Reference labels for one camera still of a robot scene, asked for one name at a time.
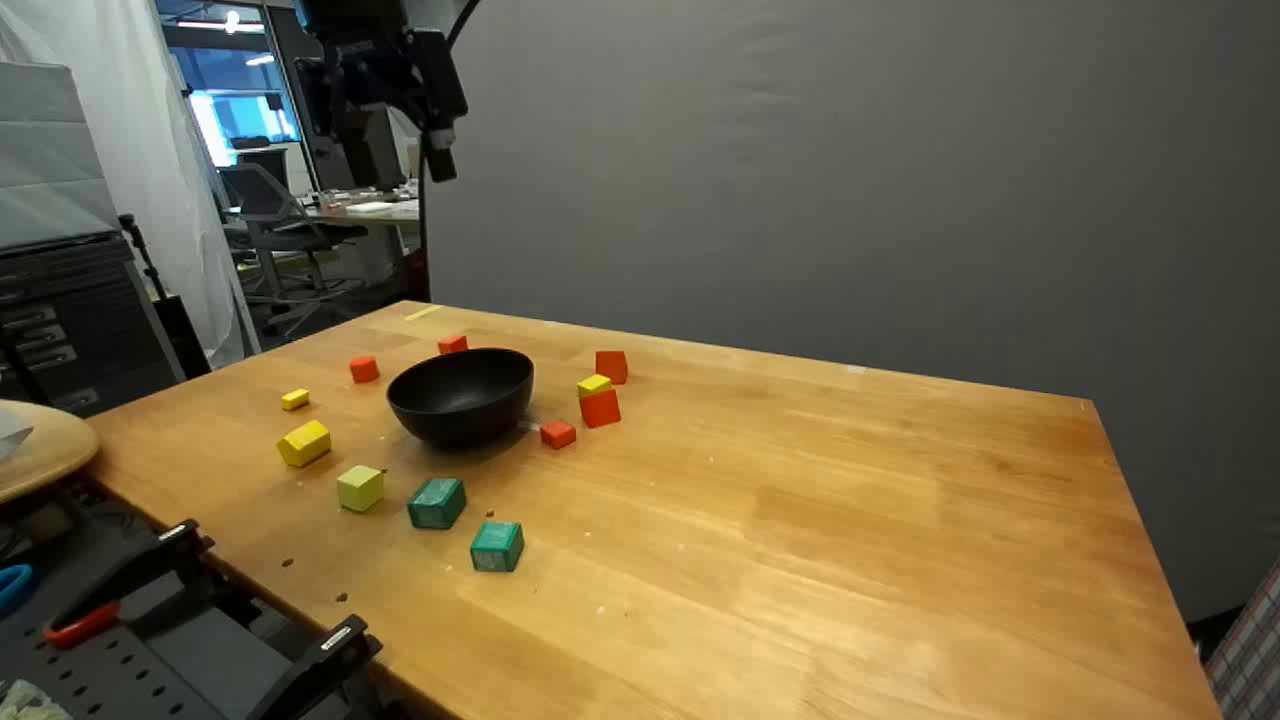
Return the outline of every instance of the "red block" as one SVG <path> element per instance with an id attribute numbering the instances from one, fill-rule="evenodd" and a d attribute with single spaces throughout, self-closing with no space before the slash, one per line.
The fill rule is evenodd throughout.
<path id="1" fill-rule="evenodd" d="M 563 443 L 575 440 L 575 427 L 573 425 L 543 425 L 539 436 L 543 436 L 547 448 L 563 448 Z"/>
<path id="2" fill-rule="evenodd" d="M 628 378 L 628 352 L 596 352 L 596 371 L 606 374 L 610 382 Z"/>
<path id="3" fill-rule="evenodd" d="M 353 382 L 372 382 L 376 378 L 376 360 L 372 354 L 355 354 L 348 360 Z"/>
<path id="4" fill-rule="evenodd" d="M 596 391 L 596 394 L 583 394 L 578 408 L 583 408 L 583 425 L 588 425 L 588 427 L 621 425 L 621 418 L 623 418 L 623 408 L 616 404 L 616 391 L 610 391 L 610 388 L 606 388 L 606 391 Z"/>
<path id="5" fill-rule="evenodd" d="M 467 334 L 439 334 L 435 348 L 439 354 L 467 352 Z"/>

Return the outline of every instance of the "curtain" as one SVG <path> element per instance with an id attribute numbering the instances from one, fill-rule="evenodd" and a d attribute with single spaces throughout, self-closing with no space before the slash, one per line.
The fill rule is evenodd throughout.
<path id="1" fill-rule="evenodd" d="M 4 0 L 0 54 L 70 68 L 110 200 L 144 226 L 168 291 L 186 302 L 209 363 L 221 368 L 257 348 L 155 5 Z"/>

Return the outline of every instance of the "teal block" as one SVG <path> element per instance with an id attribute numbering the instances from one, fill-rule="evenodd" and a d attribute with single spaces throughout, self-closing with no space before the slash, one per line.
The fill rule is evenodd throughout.
<path id="1" fill-rule="evenodd" d="M 409 497 L 409 525 L 410 527 L 453 527 L 453 521 L 467 508 L 467 487 L 459 481 L 425 481 Z"/>
<path id="2" fill-rule="evenodd" d="M 473 539 L 477 570 L 511 570 L 522 551 L 522 527 L 514 521 L 485 521 Z"/>

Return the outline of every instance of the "gray backdrop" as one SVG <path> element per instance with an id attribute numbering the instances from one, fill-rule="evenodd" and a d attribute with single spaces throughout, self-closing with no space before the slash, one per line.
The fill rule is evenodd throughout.
<path id="1" fill-rule="evenodd" d="M 1094 394 L 1187 616 L 1280 539 L 1276 0 L 492 0 L 448 302 Z"/>

